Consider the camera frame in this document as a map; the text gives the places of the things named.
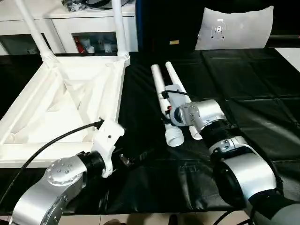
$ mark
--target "white pillow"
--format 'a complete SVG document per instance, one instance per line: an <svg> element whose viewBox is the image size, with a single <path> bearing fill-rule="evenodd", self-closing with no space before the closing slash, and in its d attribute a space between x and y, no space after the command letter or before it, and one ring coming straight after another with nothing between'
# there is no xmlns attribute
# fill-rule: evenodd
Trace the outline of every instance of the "white pillow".
<svg viewBox="0 0 300 225"><path fill-rule="evenodd" d="M273 9L227 14L205 8L195 50L264 48L272 30Z"/></svg>

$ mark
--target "glass cabinet door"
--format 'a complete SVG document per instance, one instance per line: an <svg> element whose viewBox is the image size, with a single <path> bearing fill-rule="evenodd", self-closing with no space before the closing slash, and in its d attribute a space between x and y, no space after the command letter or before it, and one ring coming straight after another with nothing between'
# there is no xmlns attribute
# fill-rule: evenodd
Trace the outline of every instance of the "glass cabinet door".
<svg viewBox="0 0 300 225"><path fill-rule="evenodd" d="M35 23L53 53L65 53L52 20L35 20ZM0 55L23 54L39 54L26 22L0 21Z"/></svg>
<svg viewBox="0 0 300 225"><path fill-rule="evenodd" d="M0 36L1 48L8 55L40 54L30 34Z"/></svg>
<svg viewBox="0 0 300 225"><path fill-rule="evenodd" d="M53 19L52 22L66 53L117 54L113 17ZM137 52L135 17L124 16L123 22L127 49Z"/></svg>
<svg viewBox="0 0 300 225"><path fill-rule="evenodd" d="M117 53L115 32L72 33L79 53Z"/></svg>

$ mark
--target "yellow label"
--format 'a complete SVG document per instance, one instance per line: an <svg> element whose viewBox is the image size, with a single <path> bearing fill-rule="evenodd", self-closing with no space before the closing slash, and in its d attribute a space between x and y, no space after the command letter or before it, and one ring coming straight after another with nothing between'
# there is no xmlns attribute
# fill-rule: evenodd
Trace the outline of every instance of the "yellow label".
<svg viewBox="0 0 300 225"><path fill-rule="evenodd" d="M178 44L179 44L179 40L170 41L170 45L178 45Z"/></svg>

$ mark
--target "table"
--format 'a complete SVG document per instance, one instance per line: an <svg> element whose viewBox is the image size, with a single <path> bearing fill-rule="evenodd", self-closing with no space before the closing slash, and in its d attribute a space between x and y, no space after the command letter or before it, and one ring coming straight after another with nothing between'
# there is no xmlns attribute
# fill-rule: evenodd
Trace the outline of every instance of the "table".
<svg viewBox="0 0 300 225"><path fill-rule="evenodd" d="M183 145L165 143L165 129L150 66L172 62L188 93L216 99L227 118L272 159L284 180L285 196L300 200L300 73L274 49L214 50L131 54L126 68L119 123L125 135L113 161L119 168L108 179L95 178L74 199L66 214L189 212L228 210L212 178L209 152L184 129ZM40 66L38 56L0 57L2 85L12 86L1 113ZM123 153L133 162L126 168ZM45 169L28 169L12 188L0 214L11 213L22 193ZM14 169L0 170L3 191Z"/></svg>

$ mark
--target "black wire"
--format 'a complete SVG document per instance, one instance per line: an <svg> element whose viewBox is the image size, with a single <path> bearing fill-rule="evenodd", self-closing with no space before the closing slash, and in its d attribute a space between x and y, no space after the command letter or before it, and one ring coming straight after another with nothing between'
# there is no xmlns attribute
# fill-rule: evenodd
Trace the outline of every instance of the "black wire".
<svg viewBox="0 0 300 225"><path fill-rule="evenodd" d="M187 96L190 96L190 97L193 97L193 98L199 98L195 95L187 94L185 92L178 91L178 90L164 90L164 91L162 91L162 95L164 95L164 93L176 93L176 94L187 95Z"/></svg>
<svg viewBox="0 0 300 225"><path fill-rule="evenodd" d="M236 211L236 210L231 210L231 211L225 212L223 215L221 215L221 216L219 217L219 219L217 219L217 220L214 222L213 225L219 224L225 217L227 217L230 213L232 213L232 212L234 212L234 211Z"/></svg>
<svg viewBox="0 0 300 225"><path fill-rule="evenodd" d="M99 127L102 125L104 121L98 121L98 122L94 122L79 128L76 128L74 130L71 130L57 138L54 138L52 141L48 142L47 144L45 144L43 147L41 147L36 153L34 153L25 163L24 165L21 167L21 169L19 170L19 172L16 174L16 176L14 176L12 178L12 181L10 182L9 186L7 187L5 193L3 194L3 196L1 197L0 200L0 205L2 204L4 198L6 197L6 195L8 194L8 192L10 191L10 189L12 188L12 186L14 185L15 181L17 180L18 176L25 170L25 168L35 159L35 157L37 157L42 151L44 151L46 148L48 148L50 145L54 144L55 142L63 139L64 137L67 137L73 133L76 133L78 131L84 130L86 128L90 128L90 127L97 127L99 129Z"/></svg>

